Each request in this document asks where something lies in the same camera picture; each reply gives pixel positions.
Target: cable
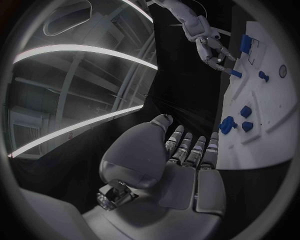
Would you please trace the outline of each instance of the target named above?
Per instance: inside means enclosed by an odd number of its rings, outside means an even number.
[[[201,6],[202,6],[202,8],[204,9],[204,11],[205,11],[205,14],[206,14],[206,19],[208,18],[208,12],[206,11],[206,9],[205,9],[205,7],[200,3],[200,2],[198,2],[198,1],[196,1],[196,0],[193,0],[194,2],[196,2],[196,3],[198,3],[198,4],[200,4]]]

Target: circular gauge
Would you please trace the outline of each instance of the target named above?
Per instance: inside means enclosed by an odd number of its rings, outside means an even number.
[[[279,68],[279,75],[282,79],[287,75],[287,67],[285,65],[281,65]]]

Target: robotic hand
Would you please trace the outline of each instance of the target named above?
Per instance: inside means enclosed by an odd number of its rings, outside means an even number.
[[[204,16],[197,16],[192,9],[180,0],[153,0],[153,2],[167,8],[182,23],[185,36],[189,41],[196,43],[198,54],[204,63],[229,75],[235,73],[232,69],[219,65],[225,57],[234,62],[236,59],[218,41],[221,38],[219,32],[215,28],[211,28]],[[213,57],[211,48],[219,53],[218,57]]]

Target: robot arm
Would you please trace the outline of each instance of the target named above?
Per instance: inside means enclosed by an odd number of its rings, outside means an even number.
[[[185,36],[189,41],[196,43],[198,54],[204,63],[229,75],[234,73],[232,69],[219,65],[225,57],[231,61],[236,59],[217,40],[221,38],[220,34],[216,29],[211,28],[204,16],[197,16],[192,9],[179,0],[153,0],[153,2],[167,8],[182,23]],[[211,48],[219,53],[218,57],[213,57]]]

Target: black backdrop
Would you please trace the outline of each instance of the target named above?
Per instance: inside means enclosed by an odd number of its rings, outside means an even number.
[[[183,2],[197,14],[204,14],[194,1]],[[228,47],[230,40],[229,49],[236,53],[239,34],[245,32],[251,18],[237,6],[232,9],[229,0],[203,4],[211,26],[232,29],[231,39],[222,35],[221,41]],[[158,71],[144,107],[82,133],[39,160],[11,159],[20,187],[69,202],[84,213],[97,204],[96,193],[103,185],[98,174],[103,154],[127,129],[163,113],[174,118],[167,138],[179,124],[193,133],[194,142],[201,135],[210,137],[220,122],[228,77],[201,62],[195,44],[186,39],[181,27],[169,26],[178,22],[166,9],[155,4],[149,9],[154,19]],[[221,170],[227,211],[216,238],[230,239],[255,220],[275,195],[288,167],[287,162],[254,170]]]

